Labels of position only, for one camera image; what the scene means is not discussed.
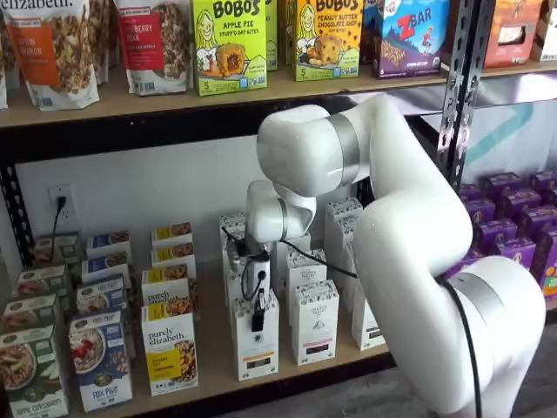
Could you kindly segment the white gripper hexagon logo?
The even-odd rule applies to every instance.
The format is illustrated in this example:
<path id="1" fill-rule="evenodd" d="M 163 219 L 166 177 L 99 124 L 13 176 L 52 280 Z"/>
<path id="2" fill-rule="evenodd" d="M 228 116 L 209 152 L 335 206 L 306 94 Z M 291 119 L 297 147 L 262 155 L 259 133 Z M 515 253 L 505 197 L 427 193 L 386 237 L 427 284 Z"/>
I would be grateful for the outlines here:
<path id="1" fill-rule="evenodd" d="M 241 274 L 241 291 L 244 300 L 253 303 L 252 331 L 261 332 L 265 323 L 265 306 L 271 287 L 271 264 L 269 256 L 246 258 Z"/>

